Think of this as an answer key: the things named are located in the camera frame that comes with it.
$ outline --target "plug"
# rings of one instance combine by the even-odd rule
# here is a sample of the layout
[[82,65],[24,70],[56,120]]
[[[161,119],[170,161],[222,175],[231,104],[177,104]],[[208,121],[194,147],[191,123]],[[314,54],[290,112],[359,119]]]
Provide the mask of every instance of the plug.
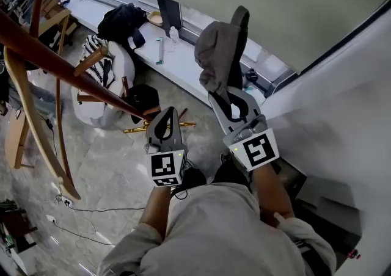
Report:
[[47,214],[46,218],[48,219],[48,221],[56,223],[56,219],[54,218],[54,216],[51,216],[51,215]]
[[48,118],[45,120],[45,123],[46,123],[47,127],[52,131],[53,130],[53,124],[50,122],[50,120]]
[[64,197],[63,195],[61,196],[61,200],[62,200],[62,202],[64,202],[64,204],[67,206],[67,207],[71,207],[71,206],[73,206],[73,201],[72,200],[70,200],[69,198],[67,198],[67,197]]

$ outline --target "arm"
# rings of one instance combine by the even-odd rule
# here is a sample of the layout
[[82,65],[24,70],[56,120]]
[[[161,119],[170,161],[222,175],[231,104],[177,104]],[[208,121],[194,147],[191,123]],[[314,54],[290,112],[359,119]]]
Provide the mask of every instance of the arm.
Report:
[[[334,274],[336,258],[332,247],[309,224],[294,217],[288,193],[272,166],[265,164],[255,169],[253,178],[257,186],[259,205],[262,208],[261,220],[284,231],[293,242],[298,242],[303,260],[313,274],[316,275],[315,271],[319,270],[323,275],[327,275],[326,271],[330,272],[328,275]],[[314,252],[320,256],[320,260],[315,260],[316,256],[309,256]]]
[[103,259],[98,276],[121,275],[123,272],[140,274],[141,259],[149,250],[161,245],[166,237],[170,196],[170,187],[152,190],[139,225]]
[[170,199],[170,187],[155,187],[139,221],[139,223],[148,224],[156,229],[162,240],[166,237]]
[[265,164],[253,172],[257,187],[258,201],[262,208],[261,217],[271,226],[277,226],[274,213],[284,218],[294,217],[291,200],[270,164]]

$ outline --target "black bag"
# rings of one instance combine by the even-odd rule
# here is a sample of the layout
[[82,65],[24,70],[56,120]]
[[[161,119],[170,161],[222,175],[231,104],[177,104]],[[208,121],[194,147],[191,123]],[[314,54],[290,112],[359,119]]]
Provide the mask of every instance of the black bag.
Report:
[[98,37],[119,43],[131,55],[132,49],[128,43],[128,37],[133,37],[136,48],[145,44],[145,39],[141,35],[139,27],[146,20],[145,11],[133,4],[122,4],[104,15],[102,22],[98,25]]
[[[139,111],[146,111],[159,106],[159,94],[156,89],[147,84],[138,84],[129,88],[129,96],[125,98],[125,101]],[[159,112],[153,112],[149,116],[155,118]],[[135,124],[141,121],[135,115],[132,115],[132,120]]]

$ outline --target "black backpack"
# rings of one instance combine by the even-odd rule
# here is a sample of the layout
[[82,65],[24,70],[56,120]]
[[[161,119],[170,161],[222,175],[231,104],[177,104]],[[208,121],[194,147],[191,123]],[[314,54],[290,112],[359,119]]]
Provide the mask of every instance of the black backpack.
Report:
[[117,42],[132,56],[133,50],[128,43],[128,37],[133,37],[136,48],[145,44],[139,27],[146,20],[145,11],[135,7],[134,4],[122,4],[104,15],[102,22],[98,25],[98,37]]

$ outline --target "power strip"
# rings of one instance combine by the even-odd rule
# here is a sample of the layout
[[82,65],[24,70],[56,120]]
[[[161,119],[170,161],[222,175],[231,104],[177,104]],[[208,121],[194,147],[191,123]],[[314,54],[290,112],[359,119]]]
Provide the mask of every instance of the power strip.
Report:
[[67,197],[64,197],[63,195],[61,196],[61,201],[64,202],[64,204],[65,204],[67,207],[73,206],[73,201],[70,200],[70,199],[67,198]]
[[53,222],[53,223],[56,222],[56,218],[54,216],[51,216],[51,215],[47,214],[46,218],[48,219],[49,222]]

